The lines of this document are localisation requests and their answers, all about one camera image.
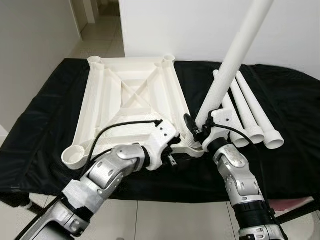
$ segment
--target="black cable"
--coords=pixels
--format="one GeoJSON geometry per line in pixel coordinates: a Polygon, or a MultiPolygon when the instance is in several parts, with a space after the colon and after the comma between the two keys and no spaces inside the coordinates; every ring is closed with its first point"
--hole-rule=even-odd
{"type": "Polygon", "coordinates": [[[102,136],[102,134],[104,134],[106,131],[108,131],[109,129],[115,128],[115,127],[120,127],[120,126],[125,126],[125,125],[152,124],[152,123],[158,125],[160,122],[161,122],[161,120],[128,121],[128,122],[122,122],[122,123],[114,124],[114,125],[111,125],[111,126],[108,126],[108,127],[104,128],[101,132],[99,132],[99,134],[94,139],[94,142],[92,144],[92,147],[91,147],[89,155],[88,155],[88,158],[86,159],[86,163],[85,163],[85,165],[84,165],[84,167],[83,167],[83,169],[81,171],[81,174],[79,175],[78,179],[80,179],[86,173],[86,171],[88,170],[87,168],[88,168],[89,163],[91,162],[91,158],[92,158],[92,155],[94,153],[94,150],[95,150],[95,147],[97,145],[97,142],[98,142],[99,138],[102,136]]]}
{"type": "MultiPolygon", "coordinates": [[[[250,140],[249,137],[247,137],[243,132],[237,130],[237,129],[234,129],[233,127],[229,127],[229,126],[224,126],[224,125],[219,125],[219,124],[215,124],[213,123],[212,125],[213,127],[217,127],[217,128],[221,128],[221,129],[227,129],[227,130],[230,130],[230,131],[233,131],[239,135],[241,135],[245,140],[247,140],[249,142],[249,144],[256,150],[256,153],[257,153],[257,156],[258,156],[258,161],[259,161],[259,165],[260,165],[260,174],[261,174],[261,181],[262,181],[262,195],[264,197],[264,201],[265,201],[265,204],[267,206],[267,208],[269,209],[269,211],[271,210],[271,207],[270,207],[270,203],[269,203],[269,199],[268,199],[268,194],[267,194],[267,185],[266,185],[266,179],[265,179],[265,171],[264,171],[264,166],[263,166],[263,163],[262,163],[262,160],[261,160],[261,156],[260,156],[260,152],[259,152],[259,149],[256,147],[256,145],[250,140]]],[[[285,234],[285,231],[283,230],[283,228],[281,227],[281,225],[279,224],[278,220],[276,219],[275,215],[273,213],[270,214],[272,220],[274,221],[274,223],[276,225],[279,226],[280,228],[280,231],[283,235],[283,237],[287,240],[288,237],[287,235],[285,234]]]]}
{"type": "Polygon", "coordinates": [[[91,162],[94,162],[95,160],[97,160],[98,158],[100,158],[102,155],[107,154],[108,152],[110,152],[112,150],[112,148],[103,151],[102,153],[99,153],[97,156],[95,156],[94,158],[91,159],[91,162]]]}

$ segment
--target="white wall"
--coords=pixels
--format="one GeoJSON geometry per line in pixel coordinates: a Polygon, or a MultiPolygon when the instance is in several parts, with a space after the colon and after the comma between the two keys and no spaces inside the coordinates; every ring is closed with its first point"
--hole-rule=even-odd
{"type": "Polygon", "coordinates": [[[68,0],[0,1],[0,123],[8,132],[79,40],[68,0]]]}
{"type": "MultiPolygon", "coordinates": [[[[222,61],[252,0],[120,0],[126,57],[222,61]]],[[[244,63],[320,79],[320,1],[275,0],[244,63]]]]}

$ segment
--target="black rubber joint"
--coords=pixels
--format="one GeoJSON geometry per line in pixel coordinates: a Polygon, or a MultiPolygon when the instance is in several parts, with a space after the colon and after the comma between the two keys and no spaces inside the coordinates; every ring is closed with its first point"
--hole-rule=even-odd
{"type": "Polygon", "coordinates": [[[149,153],[148,153],[147,149],[144,146],[142,146],[142,149],[144,151],[144,163],[143,163],[143,166],[146,168],[146,167],[150,166],[150,156],[149,156],[149,153]]]}
{"type": "Polygon", "coordinates": [[[253,201],[233,206],[240,229],[275,224],[264,201],[253,201]]]}
{"type": "Polygon", "coordinates": [[[215,155],[216,152],[222,148],[225,145],[229,145],[231,143],[227,142],[227,140],[224,137],[219,137],[216,140],[214,140],[213,142],[211,142],[207,149],[209,151],[209,153],[211,153],[212,155],[215,155]]]}

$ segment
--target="cylindrical socket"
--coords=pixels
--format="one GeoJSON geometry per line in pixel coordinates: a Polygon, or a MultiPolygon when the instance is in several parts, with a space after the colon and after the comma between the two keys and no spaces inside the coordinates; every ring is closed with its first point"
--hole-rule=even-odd
{"type": "Polygon", "coordinates": [[[252,112],[246,102],[244,95],[236,81],[233,80],[231,84],[231,91],[238,108],[244,129],[248,133],[248,137],[254,144],[259,144],[265,139],[264,131],[258,126],[252,112]]]}
{"type": "Polygon", "coordinates": [[[280,148],[285,143],[285,140],[282,138],[281,134],[275,130],[274,126],[270,122],[268,116],[261,107],[256,96],[250,89],[247,81],[240,71],[238,71],[236,74],[236,80],[240,85],[240,88],[245,96],[252,114],[254,115],[255,120],[264,131],[264,145],[268,149],[280,148]]]}
{"type": "Polygon", "coordinates": [[[105,65],[102,64],[102,59],[99,56],[91,56],[88,58],[90,68],[94,70],[102,71],[105,69],[105,65]]]}

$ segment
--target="doorway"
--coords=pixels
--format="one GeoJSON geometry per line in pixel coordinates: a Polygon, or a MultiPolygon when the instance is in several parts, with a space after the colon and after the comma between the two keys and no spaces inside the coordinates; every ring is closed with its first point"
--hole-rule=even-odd
{"type": "Polygon", "coordinates": [[[82,41],[70,58],[124,58],[119,0],[71,0],[82,41]]]}

